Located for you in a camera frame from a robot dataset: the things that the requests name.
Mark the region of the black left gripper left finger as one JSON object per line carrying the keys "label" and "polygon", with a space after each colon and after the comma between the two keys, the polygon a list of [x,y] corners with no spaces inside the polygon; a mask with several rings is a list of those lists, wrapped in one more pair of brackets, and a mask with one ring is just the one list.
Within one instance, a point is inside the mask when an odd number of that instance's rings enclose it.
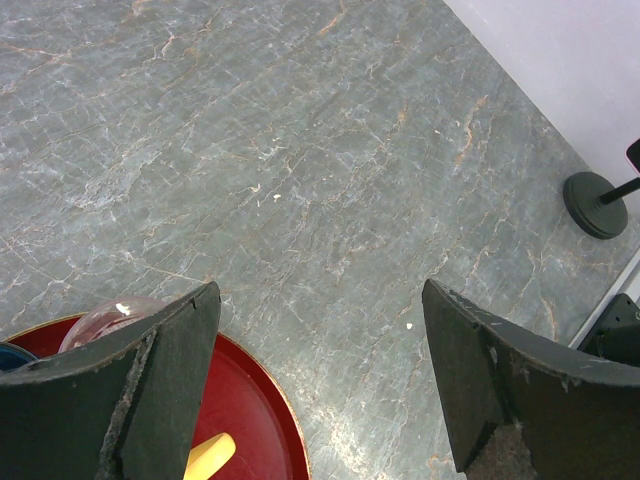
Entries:
{"label": "black left gripper left finger", "polygon": [[4,479],[180,479],[218,332],[216,283],[1,376]]}

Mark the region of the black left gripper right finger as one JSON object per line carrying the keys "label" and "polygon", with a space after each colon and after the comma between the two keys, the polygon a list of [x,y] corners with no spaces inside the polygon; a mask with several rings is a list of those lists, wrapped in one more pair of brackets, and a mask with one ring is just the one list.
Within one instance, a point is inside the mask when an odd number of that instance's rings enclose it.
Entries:
{"label": "black left gripper right finger", "polygon": [[469,479],[635,479],[639,366],[537,335],[428,280],[422,305],[455,468]]}

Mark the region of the black phone stand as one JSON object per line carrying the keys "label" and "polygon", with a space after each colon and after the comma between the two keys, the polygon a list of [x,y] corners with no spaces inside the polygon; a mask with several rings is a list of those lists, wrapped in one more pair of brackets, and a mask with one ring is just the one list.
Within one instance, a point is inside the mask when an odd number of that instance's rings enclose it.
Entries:
{"label": "black phone stand", "polygon": [[571,175],[563,184],[563,200],[576,224],[600,240],[619,236],[627,227],[628,210],[623,198],[639,190],[639,178],[614,188],[594,172]]}

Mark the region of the phone with pink case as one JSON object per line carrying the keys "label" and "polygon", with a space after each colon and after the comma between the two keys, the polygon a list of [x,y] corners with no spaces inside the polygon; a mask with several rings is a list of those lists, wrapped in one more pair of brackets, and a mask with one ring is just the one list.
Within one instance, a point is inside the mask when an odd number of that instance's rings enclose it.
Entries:
{"label": "phone with pink case", "polygon": [[626,157],[637,173],[640,173],[640,139],[634,141],[626,150]]}

